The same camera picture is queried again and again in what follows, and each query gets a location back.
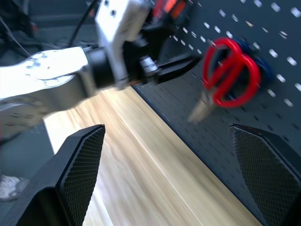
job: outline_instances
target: wooden table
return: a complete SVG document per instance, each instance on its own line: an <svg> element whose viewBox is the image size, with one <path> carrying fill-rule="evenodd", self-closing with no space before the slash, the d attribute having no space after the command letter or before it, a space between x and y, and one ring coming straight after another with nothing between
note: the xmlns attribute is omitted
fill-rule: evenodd
<svg viewBox="0 0 301 226"><path fill-rule="evenodd" d="M55 152L73 132L106 126L85 226L261 225L132 88L45 122Z"/></svg>

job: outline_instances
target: dark gray pegboard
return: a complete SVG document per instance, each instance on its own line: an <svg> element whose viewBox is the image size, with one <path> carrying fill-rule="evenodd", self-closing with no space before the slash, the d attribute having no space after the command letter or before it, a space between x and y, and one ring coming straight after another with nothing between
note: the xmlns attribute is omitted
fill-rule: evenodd
<svg viewBox="0 0 301 226"><path fill-rule="evenodd" d="M298 9L301 10L301 2L297 0L198 0L189 15L189 23L168 40L162 59L185 51L204 54L208 47L206 40L219 37L244 37L250 43L259 44L260 57L272 67L275 80L241 108L218 108L199 125L188 123L187 118L203 89L202 62L181 78L165 84L135 87L264 225L242 178L228 128L230 123L238 123L271 131L301 155L301 12Z"/></svg>

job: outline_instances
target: scissor blade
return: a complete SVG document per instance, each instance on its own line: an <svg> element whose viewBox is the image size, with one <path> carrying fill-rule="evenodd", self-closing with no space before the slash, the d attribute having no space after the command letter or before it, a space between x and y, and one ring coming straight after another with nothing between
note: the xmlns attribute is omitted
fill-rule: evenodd
<svg viewBox="0 0 301 226"><path fill-rule="evenodd" d="M188 122L190 123L199 123L203 121L210 113L214 110L216 105L212 101L213 92L206 93L205 91L202 92L201 98L195 105L192 113L188 118Z"/></svg>

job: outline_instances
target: red scissor handle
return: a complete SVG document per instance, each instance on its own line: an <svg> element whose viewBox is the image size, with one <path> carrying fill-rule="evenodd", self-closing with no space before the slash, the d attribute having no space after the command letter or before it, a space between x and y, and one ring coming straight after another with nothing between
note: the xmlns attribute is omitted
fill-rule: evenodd
<svg viewBox="0 0 301 226"><path fill-rule="evenodd" d="M215 47L227 46L232 50L231 55L223 60L222 65L218 66L209 78L209 65L216 51L213 46L209 47L204 59L203 82L206 89L211 90L220 81L225 73L225 79L213 94L213 102L220 107L238 107L251 100L259 89L261 75L257 64L247 55L243 54L240 46L233 40L222 38L214 41ZM234 100L223 101L223 98L231 90L240 72L247 66L250 80L245 92Z"/></svg>

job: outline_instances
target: robotic arm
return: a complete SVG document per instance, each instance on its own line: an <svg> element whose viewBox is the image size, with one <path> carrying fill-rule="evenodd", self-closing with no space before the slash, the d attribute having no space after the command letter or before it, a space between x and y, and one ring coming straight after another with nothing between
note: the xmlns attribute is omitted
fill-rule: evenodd
<svg viewBox="0 0 301 226"><path fill-rule="evenodd" d="M0 67L0 141L39 124L47 114L74 107L97 90L162 83L193 68L200 55L158 63L165 40L177 27L168 14L152 23L150 12L144 0L105 0L95 18L99 47L42 51Z"/></svg>

